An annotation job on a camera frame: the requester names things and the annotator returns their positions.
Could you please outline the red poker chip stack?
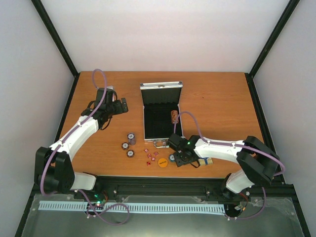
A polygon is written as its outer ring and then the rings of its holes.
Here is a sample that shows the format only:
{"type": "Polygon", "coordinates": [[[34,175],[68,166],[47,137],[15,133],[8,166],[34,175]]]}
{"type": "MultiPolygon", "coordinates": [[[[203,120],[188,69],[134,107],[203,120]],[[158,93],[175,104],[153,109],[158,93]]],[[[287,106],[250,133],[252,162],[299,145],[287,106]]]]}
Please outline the red poker chip stack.
{"type": "Polygon", "coordinates": [[[171,122],[172,122],[172,124],[178,123],[178,111],[177,110],[171,111],[171,122]]]}

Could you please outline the blue poker chip stack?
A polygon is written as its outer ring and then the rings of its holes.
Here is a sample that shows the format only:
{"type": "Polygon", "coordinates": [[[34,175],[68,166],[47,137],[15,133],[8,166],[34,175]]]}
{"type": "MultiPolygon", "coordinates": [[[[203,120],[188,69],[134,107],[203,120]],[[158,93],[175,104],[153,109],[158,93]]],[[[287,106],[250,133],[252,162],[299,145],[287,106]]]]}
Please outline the blue poker chip stack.
{"type": "Polygon", "coordinates": [[[175,162],[175,157],[174,157],[173,154],[170,154],[170,155],[169,155],[169,161],[170,161],[170,162],[175,162]]]}

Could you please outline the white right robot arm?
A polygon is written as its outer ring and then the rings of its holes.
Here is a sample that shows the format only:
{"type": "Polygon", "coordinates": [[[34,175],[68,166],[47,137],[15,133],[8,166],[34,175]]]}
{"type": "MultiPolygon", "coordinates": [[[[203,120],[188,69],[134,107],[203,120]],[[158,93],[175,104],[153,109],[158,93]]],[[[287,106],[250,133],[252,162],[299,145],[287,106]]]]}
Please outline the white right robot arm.
{"type": "Polygon", "coordinates": [[[228,174],[220,188],[220,195],[225,199],[232,199],[254,185],[269,186],[273,178],[281,174],[277,169],[284,171],[279,157],[254,136],[245,140],[221,141],[198,135],[186,139],[173,133],[166,144],[174,151],[178,167],[191,164],[198,168],[208,165],[212,158],[238,164],[240,170],[228,174]]]}

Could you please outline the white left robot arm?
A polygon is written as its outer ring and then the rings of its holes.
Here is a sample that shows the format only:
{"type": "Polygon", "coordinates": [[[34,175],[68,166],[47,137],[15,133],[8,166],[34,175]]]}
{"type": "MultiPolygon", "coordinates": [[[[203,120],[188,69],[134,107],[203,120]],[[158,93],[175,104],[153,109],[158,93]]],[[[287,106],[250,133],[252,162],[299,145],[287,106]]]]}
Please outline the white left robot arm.
{"type": "Polygon", "coordinates": [[[127,112],[126,99],[118,99],[111,86],[98,89],[96,99],[88,104],[75,125],[48,148],[37,150],[34,182],[41,193],[47,196],[81,189],[91,198],[99,198],[103,187],[96,182],[96,176],[74,172],[72,161],[94,133],[107,128],[114,115],[127,112]]]}

